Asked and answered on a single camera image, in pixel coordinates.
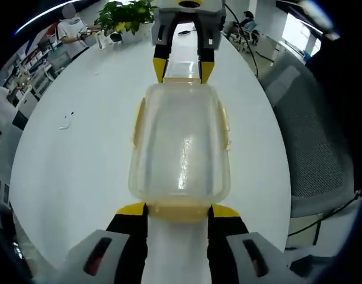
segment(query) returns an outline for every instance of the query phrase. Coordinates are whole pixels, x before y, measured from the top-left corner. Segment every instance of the gray mesh chair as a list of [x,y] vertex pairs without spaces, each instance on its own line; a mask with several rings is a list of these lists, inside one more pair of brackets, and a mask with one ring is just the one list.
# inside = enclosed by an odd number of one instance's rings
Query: gray mesh chair
[[291,217],[324,213],[347,203],[354,197],[352,159],[312,73],[286,52],[260,83],[285,143]]

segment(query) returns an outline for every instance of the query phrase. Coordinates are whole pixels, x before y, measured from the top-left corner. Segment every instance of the yellow tape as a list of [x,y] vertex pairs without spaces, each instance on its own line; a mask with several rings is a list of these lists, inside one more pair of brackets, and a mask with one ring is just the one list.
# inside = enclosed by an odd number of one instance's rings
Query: yellow tape
[[223,205],[213,204],[212,209],[214,211],[214,217],[240,217],[240,214],[235,210]]
[[157,80],[159,83],[162,83],[162,78],[165,75],[166,59],[163,58],[153,58],[153,66],[155,68]]
[[116,214],[120,215],[143,215],[143,209],[144,209],[144,202],[135,203],[131,205],[124,206],[123,208],[119,209]]
[[215,66],[215,62],[201,62],[201,72],[202,72],[202,84],[206,84],[210,75],[211,75],[211,72],[212,70],[214,69],[214,66]]

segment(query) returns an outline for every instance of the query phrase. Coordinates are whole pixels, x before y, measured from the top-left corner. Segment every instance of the white cabinet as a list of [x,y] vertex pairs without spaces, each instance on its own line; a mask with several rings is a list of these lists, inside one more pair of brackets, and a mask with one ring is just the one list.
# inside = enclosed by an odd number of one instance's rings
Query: white cabinet
[[260,40],[258,41],[256,52],[268,60],[275,61],[278,55],[277,46],[278,42],[265,34],[260,34]]
[[37,99],[31,91],[27,91],[16,107],[26,118],[29,118],[37,103]]

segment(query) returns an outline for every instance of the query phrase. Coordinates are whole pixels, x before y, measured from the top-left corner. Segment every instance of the white flower pot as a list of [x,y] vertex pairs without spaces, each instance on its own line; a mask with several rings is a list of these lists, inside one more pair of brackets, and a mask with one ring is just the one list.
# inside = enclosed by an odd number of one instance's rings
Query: white flower pot
[[134,35],[131,31],[124,30],[121,34],[123,43],[126,45],[130,45],[152,39],[152,27],[152,22],[149,22],[147,24],[141,24],[139,30]]

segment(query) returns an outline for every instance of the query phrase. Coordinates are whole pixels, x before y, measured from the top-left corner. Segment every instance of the person sitting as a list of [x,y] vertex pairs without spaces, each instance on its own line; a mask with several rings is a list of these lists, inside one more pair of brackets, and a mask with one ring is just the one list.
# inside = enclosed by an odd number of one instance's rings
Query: person sitting
[[236,22],[228,22],[225,27],[226,38],[229,40],[229,37],[232,33],[239,34],[239,28],[242,27],[245,31],[252,31],[256,27],[254,21],[254,15],[251,11],[244,12],[245,19],[237,25]]
[[12,76],[17,84],[16,89],[23,90],[23,88],[29,81],[31,74],[25,68],[19,69],[18,67],[14,67],[12,71]]

